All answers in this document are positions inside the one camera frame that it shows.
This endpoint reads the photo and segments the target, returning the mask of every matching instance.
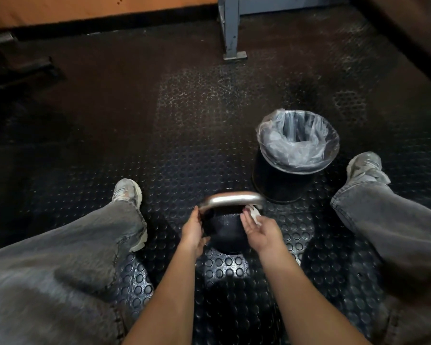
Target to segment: floor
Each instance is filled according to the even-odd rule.
[[[13,61],[51,55],[64,80],[0,93],[0,247],[109,203],[117,180],[144,192],[149,243],[129,256],[117,301],[137,317],[191,208],[252,190],[255,127],[277,108],[326,117],[336,160],[302,198],[268,204],[291,254],[367,337],[383,296],[370,244],[329,200],[352,156],[380,154],[392,189],[431,208],[431,82],[349,5],[243,17],[224,63],[215,21],[24,42]],[[252,252],[210,248],[197,263],[196,344],[287,342]]]

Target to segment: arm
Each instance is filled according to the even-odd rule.
[[[189,345],[192,342],[195,262],[208,237],[195,207],[182,227],[182,238],[150,302],[128,333],[123,345]]]
[[[265,275],[281,311],[291,343],[295,345],[368,345],[353,327],[314,287],[283,242],[276,221],[243,211],[241,221],[249,244],[259,255]]]

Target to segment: person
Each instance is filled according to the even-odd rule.
[[[373,244],[392,272],[373,341],[431,344],[431,210],[394,194],[373,152],[353,158],[347,175],[331,205],[345,226]],[[197,207],[131,329],[109,302],[118,261],[147,239],[141,201],[138,185],[123,179],[104,208],[0,249],[0,343],[192,342],[195,262],[209,240]],[[240,216],[293,344],[369,343],[301,271],[273,219],[257,217],[257,225],[249,212]]]

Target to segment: studded rubber flooring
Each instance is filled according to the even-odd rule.
[[[149,241],[124,262],[117,301],[138,317],[191,208],[219,191],[253,190],[263,116],[311,110],[337,129],[340,153],[298,201],[269,203],[265,214],[369,337],[383,297],[377,257],[329,200],[350,158],[374,150],[393,190],[431,208],[431,83],[351,6],[243,17],[239,37],[249,58],[238,63],[223,63],[215,21],[9,49],[15,60],[51,55],[66,79],[0,97],[0,247],[100,208],[117,180],[137,180]],[[253,252],[208,248],[195,288],[195,344],[287,343]]]

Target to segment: orange wall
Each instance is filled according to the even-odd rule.
[[[0,28],[214,4],[217,0],[0,0]]]

